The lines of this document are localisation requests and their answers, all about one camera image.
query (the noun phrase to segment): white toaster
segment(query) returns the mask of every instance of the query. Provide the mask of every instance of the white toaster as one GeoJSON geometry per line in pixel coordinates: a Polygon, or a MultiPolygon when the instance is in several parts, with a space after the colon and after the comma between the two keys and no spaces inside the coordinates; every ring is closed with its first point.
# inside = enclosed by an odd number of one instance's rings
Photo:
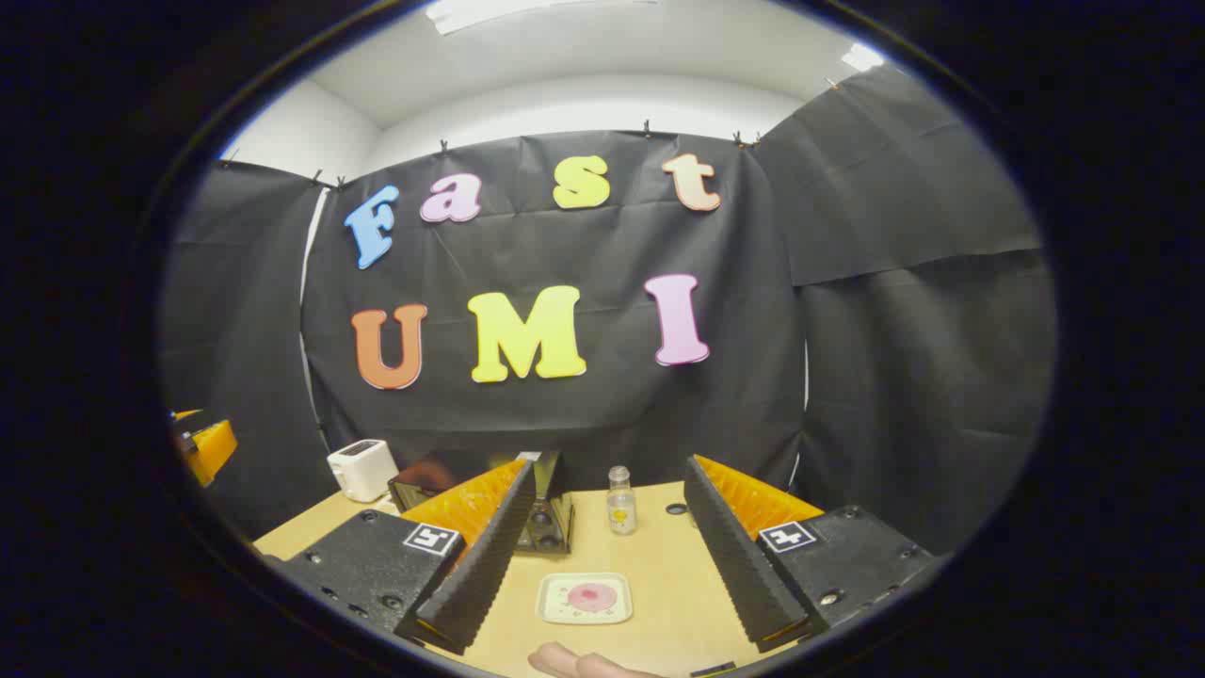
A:
{"type": "Polygon", "coordinates": [[[327,456],[340,490],[354,502],[375,502],[389,491],[398,465],[384,441],[360,441],[327,456]]]}

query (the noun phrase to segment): human hand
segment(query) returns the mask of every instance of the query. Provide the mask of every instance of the human hand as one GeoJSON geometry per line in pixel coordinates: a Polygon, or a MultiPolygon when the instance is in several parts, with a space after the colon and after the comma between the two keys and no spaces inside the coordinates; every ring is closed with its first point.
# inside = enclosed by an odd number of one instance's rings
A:
{"type": "Polygon", "coordinates": [[[533,668],[557,678],[662,678],[633,671],[594,653],[577,656],[560,643],[545,643],[528,655],[533,668]]]}

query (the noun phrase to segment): orange object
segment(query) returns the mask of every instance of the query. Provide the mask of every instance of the orange object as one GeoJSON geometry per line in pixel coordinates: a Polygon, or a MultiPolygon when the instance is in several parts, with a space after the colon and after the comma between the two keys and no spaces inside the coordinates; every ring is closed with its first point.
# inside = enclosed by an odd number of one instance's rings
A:
{"type": "Polygon", "coordinates": [[[750,540],[757,540],[758,532],[766,527],[793,520],[809,520],[824,514],[812,505],[766,485],[757,478],[699,455],[694,455],[694,459],[719,491],[719,496],[733,509],[733,514],[750,540]]]}
{"type": "Polygon", "coordinates": [[[464,537],[465,549],[460,553],[460,559],[463,559],[477,543],[477,538],[484,532],[489,520],[494,518],[494,513],[498,512],[524,464],[528,461],[517,459],[471,481],[465,481],[407,511],[401,514],[401,518],[455,530],[464,537]]]}
{"type": "Polygon", "coordinates": [[[398,367],[386,367],[381,362],[384,311],[360,311],[352,316],[352,326],[355,328],[355,365],[360,377],[374,389],[384,391],[410,387],[423,370],[422,320],[427,317],[427,306],[405,303],[393,311],[393,317],[401,324],[401,365],[398,367]]]}

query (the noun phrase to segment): square plate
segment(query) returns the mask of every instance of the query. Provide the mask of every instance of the square plate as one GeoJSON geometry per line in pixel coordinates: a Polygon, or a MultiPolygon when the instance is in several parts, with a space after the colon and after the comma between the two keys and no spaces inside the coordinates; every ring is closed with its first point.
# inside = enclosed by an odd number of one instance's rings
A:
{"type": "Polygon", "coordinates": [[[628,579],[613,572],[548,574],[535,614],[552,624],[619,624],[631,617],[628,579]]]}

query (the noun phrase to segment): glass bottle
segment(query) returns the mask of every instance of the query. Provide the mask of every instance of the glass bottle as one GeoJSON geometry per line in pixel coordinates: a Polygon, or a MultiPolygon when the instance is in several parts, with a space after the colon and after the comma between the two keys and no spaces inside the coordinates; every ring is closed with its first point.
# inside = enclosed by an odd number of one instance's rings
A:
{"type": "Polygon", "coordinates": [[[631,476],[625,466],[612,466],[607,472],[611,490],[606,494],[606,518],[616,535],[636,531],[636,495],[631,491],[631,476]]]}

